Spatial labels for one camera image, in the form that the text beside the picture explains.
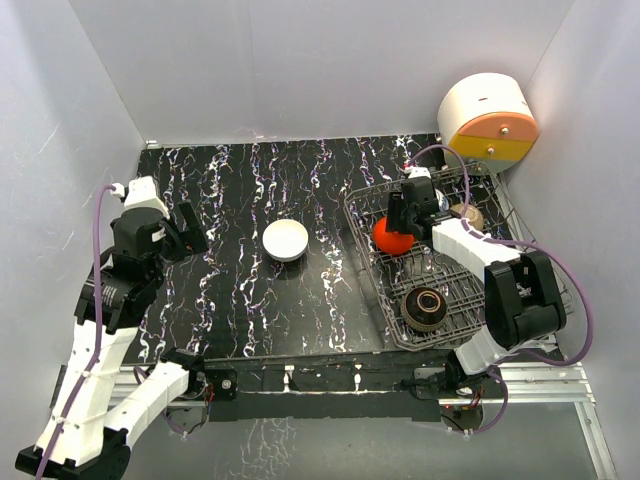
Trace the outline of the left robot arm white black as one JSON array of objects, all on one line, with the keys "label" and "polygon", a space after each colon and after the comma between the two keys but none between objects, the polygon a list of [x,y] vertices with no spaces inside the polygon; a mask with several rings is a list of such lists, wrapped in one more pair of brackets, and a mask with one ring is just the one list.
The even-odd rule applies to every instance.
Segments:
[{"label": "left robot arm white black", "polygon": [[71,355],[47,426],[18,453],[17,470],[35,479],[120,479],[149,424],[174,399],[204,392],[203,358],[173,348],[119,405],[109,405],[124,356],[164,283],[164,263],[207,247],[192,206],[179,209],[184,230],[150,206],[112,221],[115,244],[98,255],[81,290]]}]

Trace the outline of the blue white patterned bowl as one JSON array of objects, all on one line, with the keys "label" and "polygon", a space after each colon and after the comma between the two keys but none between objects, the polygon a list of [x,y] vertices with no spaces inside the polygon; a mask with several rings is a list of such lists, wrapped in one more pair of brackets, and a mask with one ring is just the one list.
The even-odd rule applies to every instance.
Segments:
[{"label": "blue white patterned bowl", "polygon": [[435,190],[436,199],[438,201],[438,208],[441,212],[445,212],[449,209],[449,201],[446,196],[438,189]]}]

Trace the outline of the wire dish rack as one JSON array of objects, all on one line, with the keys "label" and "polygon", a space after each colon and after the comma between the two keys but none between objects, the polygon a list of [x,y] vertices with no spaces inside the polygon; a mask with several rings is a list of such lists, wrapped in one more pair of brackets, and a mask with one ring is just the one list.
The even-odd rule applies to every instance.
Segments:
[{"label": "wire dish rack", "polygon": [[[484,163],[467,164],[470,204],[481,213],[483,232],[492,237],[520,239],[519,217],[508,194]],[[432,173],[435,187],[449,205],[462,203],[460,167]],[[484,325],[484,287],[480,280],[450,257],[416,242],[408,253],[392,256],[379,251],[372,239],[374,224],[387,213],[388,194],[400,190],[400,180],[367,186],[346,195],[343,211],[353,242],[352,258],[360,261],[358,280],[374,322],[390,348],[420,351],[453,348]],[[445,300],[446,314],[435,331],[412,330],[401,315],[401,301],[416,287],[436,290]]]}]

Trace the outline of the red bowl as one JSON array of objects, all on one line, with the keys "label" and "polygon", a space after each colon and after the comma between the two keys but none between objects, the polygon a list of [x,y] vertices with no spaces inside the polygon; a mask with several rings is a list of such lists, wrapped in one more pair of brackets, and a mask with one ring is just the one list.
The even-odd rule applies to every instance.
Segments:
[{"label": "red bowl", "polygon": [[388,232],[386,226],[387,217],[382,217],[373,227],[372,238],[376,248],[386,254],[394,256],[407,253],[415,242],[414,236],[411,234]]}]

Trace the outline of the black glossy bowl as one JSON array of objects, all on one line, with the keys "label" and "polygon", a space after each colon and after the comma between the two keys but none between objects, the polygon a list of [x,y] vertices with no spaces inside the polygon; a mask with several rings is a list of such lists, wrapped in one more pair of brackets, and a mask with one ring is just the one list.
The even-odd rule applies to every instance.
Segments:
[{"label": "black glossy bowl", "polygon": [[[464,209],[463,203],[454,204],[450,207],[452,212],[460,214]],[[484,216],[478,208],[473,205],[469,205],[465,210],[464,217],[469,221],[469,224],[476,230],[482,231],[484,229]]]}]

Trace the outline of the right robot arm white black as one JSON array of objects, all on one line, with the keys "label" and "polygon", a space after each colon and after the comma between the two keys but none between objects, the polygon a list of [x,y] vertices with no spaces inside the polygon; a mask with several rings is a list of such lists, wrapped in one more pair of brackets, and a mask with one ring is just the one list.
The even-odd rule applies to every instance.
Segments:
[{"label": "right robot arm white black", "polygon": [[388,196],[386,231],[428,241],[484,287],[484,326],[447,356],[441,371],[406,388],[466,397],[510,355],[562,329],[566,312],[548,255],[521,252],[474,228],[465,211],[442,211],[428,177],[404,180]]}]

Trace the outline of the brown beige bowl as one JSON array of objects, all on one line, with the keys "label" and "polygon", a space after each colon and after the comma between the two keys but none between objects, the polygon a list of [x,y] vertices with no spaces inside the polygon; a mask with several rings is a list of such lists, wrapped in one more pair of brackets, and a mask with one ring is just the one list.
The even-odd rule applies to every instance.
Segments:
[{"label": "brown beige bowl", "polygon": [[400,304],[401,317],[414,331],[432,332],[440,328],[447,314],[447,303],[437,290],[420,286],[408,291]]}]

